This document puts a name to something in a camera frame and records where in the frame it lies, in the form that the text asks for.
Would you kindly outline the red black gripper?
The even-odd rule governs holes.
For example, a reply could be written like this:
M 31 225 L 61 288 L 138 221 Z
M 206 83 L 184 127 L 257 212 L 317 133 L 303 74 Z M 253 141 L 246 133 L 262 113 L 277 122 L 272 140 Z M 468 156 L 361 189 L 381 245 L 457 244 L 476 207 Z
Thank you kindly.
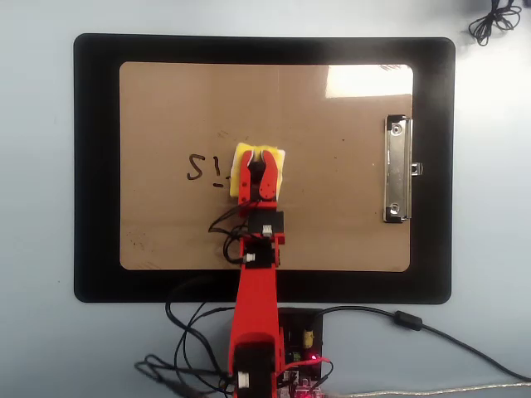
M 252 193 L 252 175 L 249 169 L 254 160 L 254 151 L 247 150 L 241 156 L 238 205 L 239 216 L 246 222 L 253 235 L 276 235 L 284 233 L 284 212 L 278 210 L 278 167 L 270 151 L 261 152 L 258 167 L 258 196 Z

